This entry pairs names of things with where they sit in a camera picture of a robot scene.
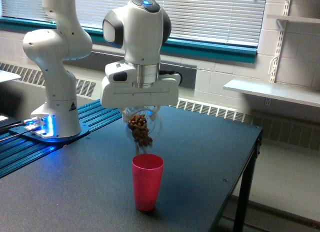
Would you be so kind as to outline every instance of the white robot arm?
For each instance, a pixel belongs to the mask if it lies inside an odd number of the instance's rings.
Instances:
[[[130,0],[107,13],[103,37],[125,50],[108,64],[102,81],[104,107],[161,106],[178,100],[179,74],[160,75],[160,48],[169,38],[170,19],[155,0]]]
[[[77,19],[75,0],[42,0],[42,6],[56,21],[56,30],[29,32],[23,40],[26,55],[41,68],[45,80],[46,101],[31,116],[46,120],[43,130],[36,132],[39,136],[71,137],[81,131],[76,78],[65,70],[63,60],[86,57],[92,41]]]

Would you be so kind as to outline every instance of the red plastic cup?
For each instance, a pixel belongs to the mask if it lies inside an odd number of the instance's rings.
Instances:
[[[140,154],[132,160],[133,194],[136,208],[151,211],[155,208],[164,161],[155,154]]]

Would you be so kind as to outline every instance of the white shelf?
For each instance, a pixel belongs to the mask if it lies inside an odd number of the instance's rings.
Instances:
[[[233,79],[223,88],[260,97],[320,107],[320,90],[306,87],[251,79]]]
[[[21,78],[18,74],[0,70],[0,83]]]
[[[267,15],[266,17],[281,20],[281,21],[294,22],[294,23],[320,24],[320,19],[317,19],[317,18],[302,18],[302,17],[280,16],[280,15]]]

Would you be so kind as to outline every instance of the logo sticker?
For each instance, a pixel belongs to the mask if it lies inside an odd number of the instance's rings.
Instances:
[[[77,107],[75,106],[75,103],[72,102],[71,107],[70,107],[70,109],[69,109],[69,112],[70,112],[70,111],[73,111],[73,110],[75,110],[75,109],[77,109]]]

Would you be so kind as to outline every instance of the window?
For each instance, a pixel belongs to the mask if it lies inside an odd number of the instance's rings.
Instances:
[[[172,22],[172,38],[258,46],[266,0],[156,0]],[[41,0],[1,0],[4,17],[49,21]],[[76,0],[80,23],[102,28],[106,13],[128,0]]]

